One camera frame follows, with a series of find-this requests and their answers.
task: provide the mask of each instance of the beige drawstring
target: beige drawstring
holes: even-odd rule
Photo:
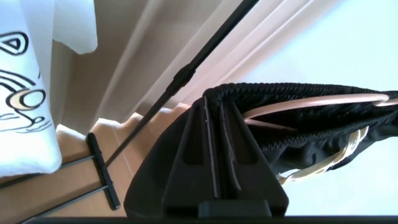
[[[321,174],[326,172],[331,166],[341,162],[343,159],[347,158],[355,151],[359,143],[365,138],[366,134],[368,133],[368,129],[369,127],[366,127],[354,133],[351,133],[349,135],[347,145],[342,150],[337,152],[335,155],[330,156],[308,168],[294,172],[293,174],[290,174],[287,177],[282,177],[281,174],[276,175],[279,183],[281,185],[284,185],[285,183],[290,181],[296,182],[306,177],[310,177],[314,174]]]

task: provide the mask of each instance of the beige curtain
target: beige curtain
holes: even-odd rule
[[[242,0],[95,0],[98,48],[52,49],[55,124],[87,133],[98,118],[123,123],[144,114]],[[339,0],[262,0],[166,106],[233,82],[265,61]]]

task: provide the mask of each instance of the wooden floor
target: wooden floor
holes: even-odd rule
[[[51,217],[121,217],[126,216],[123,201],[127,188],[160,133],[187,106],[178,106],[173,110],[162,110],[128,145],[126,150],[110,165],[109,174],[114,182],[121,201],[121,208],[112,211],[105,193],[97,192],[79,202],[51,213]],[[128,121],[119,124],[115,121],[99,119],[92,132],[95,133],[100,149],[106,161],[121,141],[133,130],[142,118],[134,114]],[[63,126],[57,128],[58,143],[63,162],[72,161],[90,155],[85,136]],[[2,178],[5,182],[12,178]],[[65,200],[76,197],[91,189],[99,187],[100,179],[94,162],[88,160],[56,171],[54,174],[42,175],[25,182],[0,190],[0,223],[15,223],[42,212]]]

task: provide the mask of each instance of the black garment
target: black garment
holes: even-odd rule
[[[207,90],[203,98],[208,101],[211,116],[217,119],[220,102],[226,98],[234,101],[238,110],[244,113],[283,101],[354,93],[383,93],[391,99],[398,98],[398,91],[380,92],[350,86],[294,83],[227,84]],[[160,135],[144,159],[126,195],[124,208],[127,215],[160,216],[163,192],[189,112],[184,112]],[[372,103],[351,103],[317,106],[281,111],[255,119],[298,129],[291,132],[249,126],[274,174],[303,169],[334,155],[346,145],[349,134],[366,126],[369,126],[368,134],[354,153],[331,169],[351,162],[376,141],[398,136],[396,105],[376,107]]]

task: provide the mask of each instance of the pink hanger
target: pink hanger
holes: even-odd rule
[[[274,103],[266,106],[260,106],[258,108],[245,112],[243,114],[243,119],[247,124],[295,131],[296,130],[295,128],[281,126],[278,124],[271,124],[263,121],[257,121],[251,118],[255,118],[256,116],[261,116],[265,114],[285,111],[285,110],[308,108],[313,106],[326,106],[326,105],[338,105],[344,103],[364,103],[364,102],[373,102],[374,106],[398,105],[398,99],[390,100],[388,95],[378,94],[378,93],[316,96],[316,97],[310,97],[298,100],[290,100],[281,103]]]

